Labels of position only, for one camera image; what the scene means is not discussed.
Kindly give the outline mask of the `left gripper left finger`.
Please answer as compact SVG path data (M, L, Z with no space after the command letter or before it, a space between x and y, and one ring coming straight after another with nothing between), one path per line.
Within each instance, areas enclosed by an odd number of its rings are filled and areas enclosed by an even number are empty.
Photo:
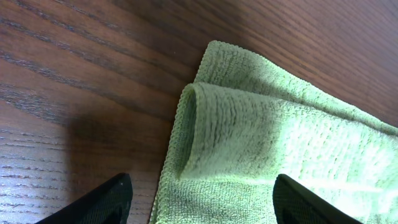
M132 196L130 175L119 173L37 224L126 224Z

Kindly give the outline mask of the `green microfiber cloth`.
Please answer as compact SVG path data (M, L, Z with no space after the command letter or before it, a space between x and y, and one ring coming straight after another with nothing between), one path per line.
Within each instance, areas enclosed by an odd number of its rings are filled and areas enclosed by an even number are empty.
M210 42L180 96L150 222L275 223L279 174L363 223L397 222L396 127Z

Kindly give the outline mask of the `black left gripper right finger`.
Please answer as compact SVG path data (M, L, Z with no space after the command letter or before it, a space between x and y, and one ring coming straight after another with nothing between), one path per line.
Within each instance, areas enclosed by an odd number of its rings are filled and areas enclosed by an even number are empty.
M272 191L278 224L361 224L285 174Z

